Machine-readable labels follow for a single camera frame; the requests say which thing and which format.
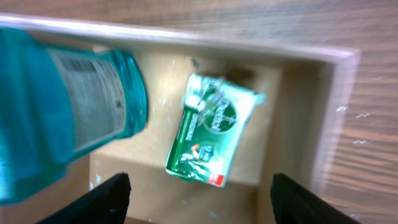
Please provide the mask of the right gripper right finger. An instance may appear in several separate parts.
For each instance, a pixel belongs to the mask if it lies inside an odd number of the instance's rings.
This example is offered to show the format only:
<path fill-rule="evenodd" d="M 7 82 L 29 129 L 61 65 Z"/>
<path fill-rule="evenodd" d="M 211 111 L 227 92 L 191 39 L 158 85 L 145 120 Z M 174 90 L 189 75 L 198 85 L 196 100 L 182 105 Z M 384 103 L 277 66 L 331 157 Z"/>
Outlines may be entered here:
<path fill-rule="evenodd" d="M 283 173 L 270 189 L 276 224 L 359 224 Z"/>

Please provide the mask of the teal mouthwash bottle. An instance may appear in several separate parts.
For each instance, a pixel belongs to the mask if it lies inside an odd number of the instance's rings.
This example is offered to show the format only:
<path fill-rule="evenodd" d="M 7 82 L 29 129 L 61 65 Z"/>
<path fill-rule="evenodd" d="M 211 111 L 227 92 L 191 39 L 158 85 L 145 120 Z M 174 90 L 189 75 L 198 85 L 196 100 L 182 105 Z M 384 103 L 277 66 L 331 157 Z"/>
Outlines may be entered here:
<path fill-rule="evenodd" d="M 45 44 L 3 27 L 1 204 L 33 196 L 78 158 L 141 132 L 147 109 L 130 53 Z"/>

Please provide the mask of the green white soap packet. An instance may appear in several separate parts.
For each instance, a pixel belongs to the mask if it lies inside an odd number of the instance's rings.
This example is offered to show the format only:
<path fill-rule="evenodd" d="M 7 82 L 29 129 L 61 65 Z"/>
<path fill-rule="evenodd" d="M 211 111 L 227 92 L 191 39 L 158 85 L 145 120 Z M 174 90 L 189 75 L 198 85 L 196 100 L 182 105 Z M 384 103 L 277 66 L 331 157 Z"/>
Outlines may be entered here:
<path fill-rule="evenodd" d="M 265 95 L 224 78 L 191 74 L 168 174 L 224 187 L 242 133 Z"/>

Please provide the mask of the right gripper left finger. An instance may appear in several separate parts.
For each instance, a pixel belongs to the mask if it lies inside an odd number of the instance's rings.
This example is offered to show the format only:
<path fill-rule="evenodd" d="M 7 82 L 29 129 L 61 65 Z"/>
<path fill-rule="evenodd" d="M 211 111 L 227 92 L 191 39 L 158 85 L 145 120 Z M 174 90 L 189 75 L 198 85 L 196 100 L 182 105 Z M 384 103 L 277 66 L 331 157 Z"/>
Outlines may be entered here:
<path fill-rule="evenodd" d="M 123 224 L 131 185 L 127 173 L 117 173 L 39 224 Z"/>

